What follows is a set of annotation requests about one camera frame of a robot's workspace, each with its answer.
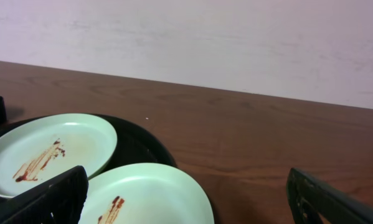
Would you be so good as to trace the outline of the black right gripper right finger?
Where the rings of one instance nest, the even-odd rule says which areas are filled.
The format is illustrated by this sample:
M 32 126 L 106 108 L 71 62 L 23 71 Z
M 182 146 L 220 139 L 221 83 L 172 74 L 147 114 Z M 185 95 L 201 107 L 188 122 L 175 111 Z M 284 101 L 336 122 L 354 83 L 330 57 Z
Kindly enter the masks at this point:
M 373 224 L 373 208 L 345 193 L 292 168 L 286 182 L 288 204 L 296 224 L 330 223 Z

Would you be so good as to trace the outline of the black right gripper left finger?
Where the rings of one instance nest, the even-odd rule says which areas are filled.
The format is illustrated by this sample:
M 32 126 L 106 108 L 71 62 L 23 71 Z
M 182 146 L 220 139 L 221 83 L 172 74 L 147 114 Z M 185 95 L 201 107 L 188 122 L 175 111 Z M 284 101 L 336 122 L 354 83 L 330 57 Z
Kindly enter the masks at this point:
M 85 169 L 75 166 L 0 203 L 0 224 L 77 224 L 87 191 Z

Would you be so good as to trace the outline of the mint green plate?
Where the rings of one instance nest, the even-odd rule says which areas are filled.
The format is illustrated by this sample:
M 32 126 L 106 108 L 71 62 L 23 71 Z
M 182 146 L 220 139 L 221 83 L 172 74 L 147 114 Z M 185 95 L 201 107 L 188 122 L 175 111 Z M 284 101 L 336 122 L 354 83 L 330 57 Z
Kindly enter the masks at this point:
M 90 114 L 22 124 L 0 137 L 0 197 L 15 197 L 75 166 L 91 179 L 106 167 L 117 142 L 114 127 Z
M 140 163 L 89 181 L 80 223 L 214 224 L 210 201 L 188 174 L 171 166 Z

